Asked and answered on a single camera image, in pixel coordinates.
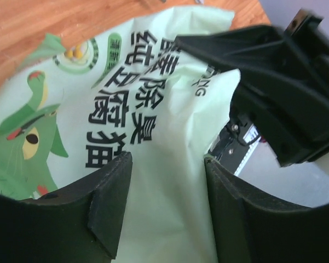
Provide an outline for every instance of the printed logo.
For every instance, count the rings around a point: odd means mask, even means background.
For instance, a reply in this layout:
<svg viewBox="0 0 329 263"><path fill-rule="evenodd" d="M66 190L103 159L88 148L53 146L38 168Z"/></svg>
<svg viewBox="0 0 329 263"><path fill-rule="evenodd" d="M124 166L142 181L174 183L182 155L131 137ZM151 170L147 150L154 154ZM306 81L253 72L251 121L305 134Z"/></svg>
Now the printed logo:
<svg viewBox="0 0 329 263"><path fill-rule="evenodd" d="M92 70L98 59L99 48L94 38L67 50L64 54L53 57L57 67L78 75Z"/></svg>

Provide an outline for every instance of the black plastic part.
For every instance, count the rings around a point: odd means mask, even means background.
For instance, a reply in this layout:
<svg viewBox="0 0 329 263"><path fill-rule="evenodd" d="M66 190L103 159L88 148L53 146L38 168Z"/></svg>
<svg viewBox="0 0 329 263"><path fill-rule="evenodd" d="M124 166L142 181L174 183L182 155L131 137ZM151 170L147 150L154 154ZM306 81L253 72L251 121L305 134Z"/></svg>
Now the black plastic part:
<svg viewBox="0 0 329 263"><path fill-rule="evenodd" d="M40 199L0 195L0 263L107 263L116 257L132 168L123 152Z"/></svg>
<svg viewBox="0 0 329 263"><path fill-rule="evenodd" d="M233 106L249 115L281 166L329 151L329 40L320 22L307 13L294 31L258 25L175 40L221 71L240 70Z"/></svg>
<svg viewBox="0 0 329 263"><path fill-rule="evenodd" d="M205 159L219 263L329 262L329 204L271 196Z"/></svg>

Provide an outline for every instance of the black wire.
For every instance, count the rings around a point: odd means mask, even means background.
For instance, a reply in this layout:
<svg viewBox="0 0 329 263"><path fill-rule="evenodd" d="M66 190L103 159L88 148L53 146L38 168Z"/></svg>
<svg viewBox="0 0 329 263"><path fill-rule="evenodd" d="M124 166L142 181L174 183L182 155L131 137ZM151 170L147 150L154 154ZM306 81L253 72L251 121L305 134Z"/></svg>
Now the black wire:
<svg viewBox="0 0 329 263"><path fill-rule="evenodd" d="M240 127L238 127L238 130L236 131L236 133L232 132L232 134L235 137L238 144L242 145L244 147L251 146L252 144L254 144L256 141L258 141L261 138L261 135L258 132L258 136L256 136L253 140L251 140L249 142L245 142L243 139L241 140L241 138L240 138L240 134L241 134Z"/></svg>
<svg viewBox="0 0 329 263"><path fill-rule="evenodd" d="M241 141L241 139L239 137L237 137L237 142L242 145L242 146L251 146L252 144L254 144L258 139L260 139L261 135L258 134L257 137L255 137L253 140L249 141L249 142L244 142Z"/></svg>

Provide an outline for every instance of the yellow circle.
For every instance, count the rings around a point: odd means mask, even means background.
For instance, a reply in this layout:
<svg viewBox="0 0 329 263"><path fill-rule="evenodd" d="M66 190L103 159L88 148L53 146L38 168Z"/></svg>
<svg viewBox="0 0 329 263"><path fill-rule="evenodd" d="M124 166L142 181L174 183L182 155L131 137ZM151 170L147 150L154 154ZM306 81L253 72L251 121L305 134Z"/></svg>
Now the yellow circle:
<svg viewBox="0 0 329 263"><path fill-rule="evenodd" d="M74 52L73 52L73 56L76 58L76 59L81 59L83 57L83 52L79 49L76 49Z"/></svg>
<svg viewBox="0 0 329 263"><path fill-rule="evenodd" d="M66 52L65 52L65 57L66 58L68 58L68 59L71 59L71 58L73 58L73 50L67 50Z"/></svg>

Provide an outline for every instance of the cat eye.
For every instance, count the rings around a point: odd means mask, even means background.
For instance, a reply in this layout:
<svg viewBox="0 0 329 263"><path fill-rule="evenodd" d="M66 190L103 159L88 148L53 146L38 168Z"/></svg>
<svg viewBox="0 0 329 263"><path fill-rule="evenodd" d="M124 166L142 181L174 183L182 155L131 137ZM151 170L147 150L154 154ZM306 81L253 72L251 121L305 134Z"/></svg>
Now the cat eye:
<svg viewBox="0 0 329 263"><path fill-rule="evenodd" d="M37 144L39 141L39 138L36 134L28 134L26 136L26 140L31 144Z"/></svg>
<svg viewBox="0 0 329 263"><path fill-rule="evenodd" d="M37 153L39 148L39 132L37 128L33 127L25 137L23 143L24 160L30 159Z"/></svg>

